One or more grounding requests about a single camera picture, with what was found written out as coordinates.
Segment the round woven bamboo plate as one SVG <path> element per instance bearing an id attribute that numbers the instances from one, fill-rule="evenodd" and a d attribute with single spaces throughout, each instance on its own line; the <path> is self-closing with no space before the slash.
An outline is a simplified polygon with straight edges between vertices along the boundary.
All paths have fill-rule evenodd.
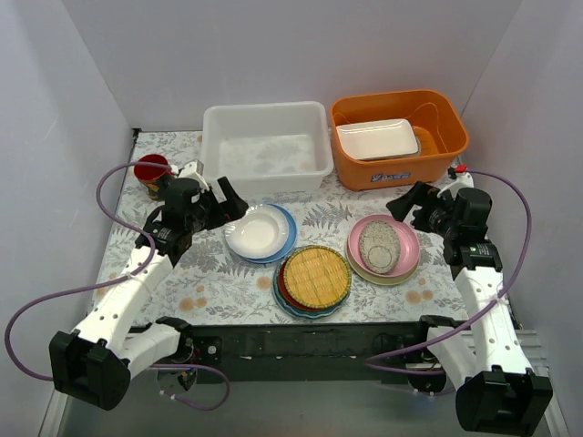
<path id="1" fill-rule="evenodd" d="M 285 261 L 283 284 L 291 299 L 311 310 L 328 310 L 348 297 L 352 273 L 346 259 L 324 246 L 306 246 Z"/>

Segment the red-brown fluted plate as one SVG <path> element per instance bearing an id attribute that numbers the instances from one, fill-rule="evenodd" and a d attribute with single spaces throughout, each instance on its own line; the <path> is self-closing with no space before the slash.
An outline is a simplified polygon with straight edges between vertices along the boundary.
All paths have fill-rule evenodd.
<path id="1" fill-rule="evenodd" d="M 287 261 L 284 260 L 281 264 L 279 274 L 278 274 L 278 285 L 279 285 L 279 289 L 280 289 L 280 292 L 281 292 L 281 295 L 283 296 L 283 298 L 286 301 L 288 301 L 289 303 L 292 303 L 292 297 L 289 294 L 289 292 L 287 291 L 285 283 L 284 283 L 284 271 L 285 271 L 286 263 L 287 263 Z"/>

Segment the teal scalloped plate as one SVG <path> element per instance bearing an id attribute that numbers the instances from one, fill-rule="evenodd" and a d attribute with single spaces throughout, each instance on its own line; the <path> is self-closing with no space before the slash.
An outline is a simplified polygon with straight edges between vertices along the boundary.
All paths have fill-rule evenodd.
<path id="1" fill-rule="evenodd" d="M 328 309 L 300 309 L 297 305 L 289 303 L 286 301 L 283 296 L 281 295 L 279 285 L 278 285 L 278 274 L 281 267 L 282 262 L 278 265 L 277 269 L 274 272 L 273 276 L 273 283 L 272 283 L 272 296 L 279 306 L 281 310 L 286 312 L 288 315 L 300 319 L 300 320 L 318 320 L 334 314 L 347 300 L 350 296 L 350 293 L 347 293 L 345 297 L 343 297 L 339 303 L 332 305 Z"/>

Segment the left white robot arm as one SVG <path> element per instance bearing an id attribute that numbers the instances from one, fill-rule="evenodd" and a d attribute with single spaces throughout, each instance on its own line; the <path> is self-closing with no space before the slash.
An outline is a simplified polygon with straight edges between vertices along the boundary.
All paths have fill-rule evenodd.
<path id="1" fill-rule="evenodd" d="M 223 201 L 196 179 L 170 181 L 163 204 L 148 215 L 118 284 L 71 332 L 59 331 L 50 341 L 57 391 L 110 411 L 131 380 L 149 367 L 195 367 L 193 328 L 184 320 L 162 317 L 135 337 L 128 334 L 148 297 L 191 247 L 193 235 L 245 216 L 248 203 L 227 178 L 218 183 Z"/>

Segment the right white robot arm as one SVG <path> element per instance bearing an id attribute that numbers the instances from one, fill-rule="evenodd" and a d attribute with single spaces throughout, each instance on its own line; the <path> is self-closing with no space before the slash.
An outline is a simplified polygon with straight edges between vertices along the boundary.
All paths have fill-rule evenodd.
<path id="1" fill-rule="evenodd" d="M 517 338 L 507 283 L 496 246 L 487 238 L 492 199 L 453 183 L 440 190 L 417 182 L 387 203 L 394 219 L 444 241 L 444 259 L 462 295 L 468 321 L 429 320 L 412 339 L 421 361 L 438 360 L 455 387 L 455 412 L 468 432 L 531 436 L 553 397 L 549 378 L 536 375 Z"/>

